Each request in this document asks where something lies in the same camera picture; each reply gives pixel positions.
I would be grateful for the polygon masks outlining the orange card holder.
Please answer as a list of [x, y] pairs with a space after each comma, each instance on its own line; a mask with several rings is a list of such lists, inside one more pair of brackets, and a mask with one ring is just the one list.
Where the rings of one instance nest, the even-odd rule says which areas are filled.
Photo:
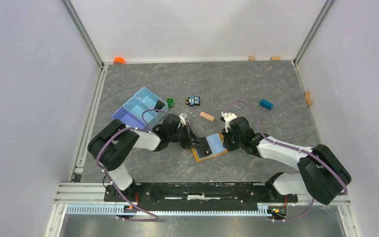
[[202, 162], [228, 152], [228, 149], [224, 147], [224, 137], [220, 132], [201, 137], [200, 140], [203, 145], [191, 149], [196, 162]]

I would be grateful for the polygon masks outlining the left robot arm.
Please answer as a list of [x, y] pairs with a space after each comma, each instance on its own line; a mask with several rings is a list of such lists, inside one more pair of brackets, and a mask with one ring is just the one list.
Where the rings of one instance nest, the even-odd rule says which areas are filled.
[[135, 187], [124, 164], [129, 153], [132, 149], [158, 152], [169, 143], [178, 143], [183, 149], [204, 146], [185, 121], [183, 114], [168, 114], [162, 123], [151, 130], [127, 126], [114, 119], [91, 139], [87, 150], [117, 188], [117, 196], [123, 201], [130, 201], [135, 196]]

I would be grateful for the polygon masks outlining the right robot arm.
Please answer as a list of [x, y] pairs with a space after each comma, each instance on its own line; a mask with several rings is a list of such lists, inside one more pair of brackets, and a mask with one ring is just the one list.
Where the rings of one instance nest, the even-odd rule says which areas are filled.
[[221, 121], [224, 146], [239, 148], [247, 154], [288, 165], [296, 174], [278, 173], [268, 180], [265, 195], [279, 201], [285, 195], [310, 195], [321, 204], [330, 204], [338, 195], [347, 194], [352, 178], [329, 147], [301, 147], [279, 141], [268, 134], [255, 133], [244, 117], [223, 113]]

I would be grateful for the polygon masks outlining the blue toy brick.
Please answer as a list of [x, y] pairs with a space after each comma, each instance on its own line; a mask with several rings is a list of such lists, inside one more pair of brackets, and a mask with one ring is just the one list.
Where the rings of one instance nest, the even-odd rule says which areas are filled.
[[265, 99], [262, 99], [260, 102], [259, 102], [259, 105], [267, 110], [271, 110], [273, 108], [273, 103], [271, 103], [270, 101], [267, 101]]

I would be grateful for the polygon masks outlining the small toy car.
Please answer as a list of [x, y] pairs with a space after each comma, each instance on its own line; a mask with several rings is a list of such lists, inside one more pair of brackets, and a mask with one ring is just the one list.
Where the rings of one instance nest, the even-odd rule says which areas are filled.
[[188, 106], [200, 106], [200, 97], [199, 96], [189, 96], [186, 98], [186, 104]]

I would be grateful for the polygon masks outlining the green toy brick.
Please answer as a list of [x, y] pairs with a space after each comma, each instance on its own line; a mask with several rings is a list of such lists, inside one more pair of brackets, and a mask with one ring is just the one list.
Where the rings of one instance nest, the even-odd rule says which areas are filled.
[[174, 108], [175, 107], [175, 100], [173, 98], [167, 98], [166, 100], [168, 108]]

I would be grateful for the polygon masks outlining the blue three-compartment tray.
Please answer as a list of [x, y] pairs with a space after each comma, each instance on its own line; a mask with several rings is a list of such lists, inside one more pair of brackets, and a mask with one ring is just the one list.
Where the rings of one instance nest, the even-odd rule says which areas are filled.
[[[154, 109], [157, 100], [166, 104], [162, 110]], [[120, 120], [127, 126], [148, 129], [157, 125], [168, 112], [169, 108], [166, 101], [146, 87], [142, 87], [112, 114], [111, 118]]]

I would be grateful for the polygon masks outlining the curved wooden piece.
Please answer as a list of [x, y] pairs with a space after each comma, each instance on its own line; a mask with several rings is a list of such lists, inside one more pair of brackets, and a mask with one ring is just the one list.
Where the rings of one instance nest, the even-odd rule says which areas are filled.
[[304, 93], [304, 99], [305, 99], [305, 102], [308, 106], [311, 106], [313, 104], [310, 91], [306, 91]]

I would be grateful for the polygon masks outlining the small wooden block right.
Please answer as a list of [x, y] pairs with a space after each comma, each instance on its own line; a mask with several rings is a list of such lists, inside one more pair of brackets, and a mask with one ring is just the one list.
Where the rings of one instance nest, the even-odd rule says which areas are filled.
[[270, 60], [271, 61], [280, 61], [281, 57], [280, 56], [271, 56]]

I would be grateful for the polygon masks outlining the orange round cap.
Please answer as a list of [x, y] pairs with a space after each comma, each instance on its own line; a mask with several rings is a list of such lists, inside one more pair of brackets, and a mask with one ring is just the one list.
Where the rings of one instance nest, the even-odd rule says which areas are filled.
[[113, 60], [113, 64], [125, 64], [125, 59], [122, 57], [115, 57]]

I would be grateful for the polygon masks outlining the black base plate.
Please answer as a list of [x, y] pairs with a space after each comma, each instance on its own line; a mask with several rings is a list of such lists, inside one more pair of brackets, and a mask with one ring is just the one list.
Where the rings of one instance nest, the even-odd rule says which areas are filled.
[[146, 211], [254, 211], [258, 203], [297, 202], [265, 183], [136, 183], [123, 195]]

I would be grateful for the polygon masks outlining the aluminium frame rail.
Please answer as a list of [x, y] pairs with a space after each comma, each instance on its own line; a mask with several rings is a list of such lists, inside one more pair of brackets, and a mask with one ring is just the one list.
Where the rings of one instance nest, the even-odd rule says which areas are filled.
[[102, 204], [106, 194], [100, 183], [60, 183], [55, 204]]

